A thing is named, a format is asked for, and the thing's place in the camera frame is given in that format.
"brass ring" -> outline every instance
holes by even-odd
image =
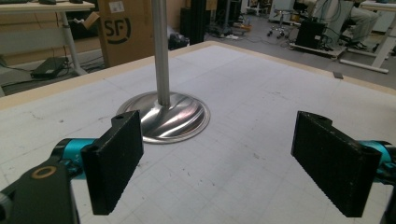
[[[33,179],[43,179],[46,177],[49,177],[50,175],[53,175],[56,172],[56,167],[55,166],[45,166],[36,169],[32,173],[32,178]]]

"table top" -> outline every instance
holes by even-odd
[[[99,137],[128,99],[156,90],[153,57],[0,99],[0,189],[64,138]],[[170,52],[171,91],[202,100],[190,140],[145,144],[115,211],[95,217],[73,180],[82,223],[379,223],[392,187],[373,184],[362,218],[344,217],[290,155],[298,110],[355,139],[396,140],[396,94],[215,42]]]
[[[26,12],[61,12],[61,11],[87,11],[95,7],[94,4],[83,2],[82,4],[72,4],[70,2],[60,2],[56,5],[42,5],[39,3],[7,4],[0,5],[1,14],[26,13]]]
[[[377,3],[376,1],[364,1],[361,3],[361,7],[368,10],[380,10],[380,11],[394,11],[396,12],[396,3]]]

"table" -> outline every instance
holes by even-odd
[[[395,3],[376,3],[375,1],[365,1],[361,3],[361,7],[368,9],[368,10],[380,10],[380,11],[391,11],[391,12],[396,12],[396,4]],[[373,70],[376,72],[384,73],[386,74],[389,70],[385,68],[381,68],[382,63],[384,60],[387,58],[389,52],[391,49],[394,48],[395,43],[396,43],[396,29],[394,29],[396,26],[396,17],[394,17],[393,22],[391,23],[389,29],[385,33],[384,38],[381,41],[381,44],[377,48],[376,52],[374,54],[371,53],[363,53],[368,56],[373,56],[375,57],[373,63],[371,65],[364,64],[364,63],[355,63],[352,61],[348,60],[340,60],[340,63],[346,63],[350,64],[353,66]]]
[[[98,137],[128,99],[156,90],[153,57],[0,98],[0,189],[66,137]],[[205,102],[209,125],[145,154],[108,217],[73,180],[81,223],[379,223],[391,188],[373,184],[346,218],[290,155],[298,110],[357,139],[396,139],[396,91],[257,52],[204,42],[170,52],[171,91]]]
[[[92,7],[94,7],[94,4],[87,2],[83,2],[83,4],[61,2],[56,5],[41,5],[39,3],[0,5],[0,14],[59,12],[63,23],[60,28],[0,34],[0,42],[6,43],[0,45],[0,54],[67,45],[70,49],[74,70],[79,75],[87,74],[79,65],[76,46],[67,21],[66,12],[87,11]]]

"round metal base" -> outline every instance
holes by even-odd
[[[156,91],[125,102],[117,114],[140,110],[143,141],[152,144],[180,142],[200,133],[210,120],[207,106],[186,94],[170,92],[170,105],[158,103]]]

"sf logo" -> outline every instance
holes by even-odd
[[[128,18],[123,20],[105,21],[108,44],[121,44],[131,37],[131,23]]]

